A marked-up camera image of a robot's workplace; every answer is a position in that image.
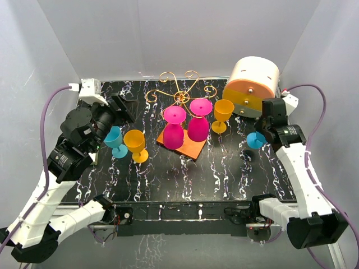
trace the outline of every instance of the yellow goblet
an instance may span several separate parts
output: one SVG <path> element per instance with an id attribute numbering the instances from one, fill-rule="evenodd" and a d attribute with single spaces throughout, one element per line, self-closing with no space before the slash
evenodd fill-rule
<path id="1" fill-rule="evenodd" d="M 234 111 L 234 105 L 227 99 L 218 100 L 214 104 L 214 116 L 216 121 L 212 123 L 212 130 L 215 133 L 224 133 L 227 129 L 227 125 L 224 123 L 229 120 Z"/>
<path id="2" fill-rule="evenodd" d="M 132 158 L 137 163 L 143 163 L 148 159 L 148 151 L 145 150 L 145 136 L 140 130 L 130 130 L 123 137 L 123 143 L 132 152 Z"/>

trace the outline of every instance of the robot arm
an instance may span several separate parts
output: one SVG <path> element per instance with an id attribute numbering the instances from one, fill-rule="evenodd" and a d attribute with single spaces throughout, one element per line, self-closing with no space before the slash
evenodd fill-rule
<path id="1" fill-rule="evenodd" d="M 76 85 L 71 86 L 72 90 L 76 88 Z M 70 111 L 60 126 L 62 134 L 47 159 L 50 181 L 45 196 L 37 201 L 45 188 L 45 173 L 42 172 L 19 217 L 9 227 L 0 229 L 1 243 L 13 233 L 7 245 L 14 247 L 11 254 L 18 262 L 43 262 L 68 236 L 91 223 L 113 218 L 112 201 L 99 195 L 74 212 L 50 222 L 64 195 L 93 162 L 89 154 L 98 151 L 112 126 L 133 122 L 137 115 L 137 100 L 124 100 L 119 94 L 113 94 L 108 103 L 101 97 L 100 83 L 95 79 L 82 81 L 79 99 L 89 106 Z M 22 219 L 34 203 L 33 210 Z"/>
<path id="2" fill-rule="evenodd" d="M 317 185 L 321 188 L 321 184 L 311 163 L 309 166 L 316 184 L 308 176 L 304 162 L 306 139 L 298 125 L 288 124 L 286 109 L 292 107 L 288 102 L 292 102 L 289 96 L 263 100 L 263 114 L 255 123 L 255 129 L 272 145 L 286 169 L 298 209 L 265 194 L 253 198 L 252 213 L 254 216 L 268 217 L 281 225 L 287 230 L 295 248 L 332 244 L 348 224 L 316 189 Z"/>

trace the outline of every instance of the cable connector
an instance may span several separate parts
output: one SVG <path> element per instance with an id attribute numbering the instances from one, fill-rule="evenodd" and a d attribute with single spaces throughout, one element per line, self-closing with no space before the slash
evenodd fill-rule
<path id="1" fill-rule="evenodd" d="M 78 83 L 69 83 L 68 85 L 71 86 L 71 89 L 69 89 L 69 91 L 80 92 L 80 84 L 78 84 Z"/>

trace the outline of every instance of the white wall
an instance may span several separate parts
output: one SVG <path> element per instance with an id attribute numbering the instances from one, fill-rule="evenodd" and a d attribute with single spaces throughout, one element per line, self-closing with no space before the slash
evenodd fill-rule
<path id="1" fill-rule="evenodd" d="M 39 123 L 52 91 L 79 82 L 36 0 L 0 0 L 0 227 L 19 215 L 39 180 L 42 159 Z M 59 124 L 76 104 L 64 93 L 50 106 L 45 124 L 47 153 Z M 1 268 L 18 268 L 6 248 Z"/>
<path id="2" fill-rule="evenodd" d="M 319 0 L 38 0 L 81 78 L 229 76 L 256 55 L 282 70 Z"/>
<path id="3" fill-rule="evenodd" d="M 312 144 L 312 162 L 324 189 L 359 227 L 359 1 L 321 1 L 286 65 L 284 87 L 318 84 L 328 107 Z M 300 104 L 292 114 L 308 135 L 321 113 L 315 89 L 293 90 Z M 354 268 L 357 247 L 350 229 L 339 241 L 348 268 Z"/>

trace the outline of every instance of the blue goblet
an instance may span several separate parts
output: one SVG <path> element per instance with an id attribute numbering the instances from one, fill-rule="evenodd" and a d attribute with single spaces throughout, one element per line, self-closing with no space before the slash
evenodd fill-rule
<path id="1" fill-rule="evenodd" d="M 122 134 L 119 126 L 113 126 L 104 140 L 106 146 L 112 148 L 112 155 L 121 159 L 126 156 L 128 149 L 122 144 Z"/>

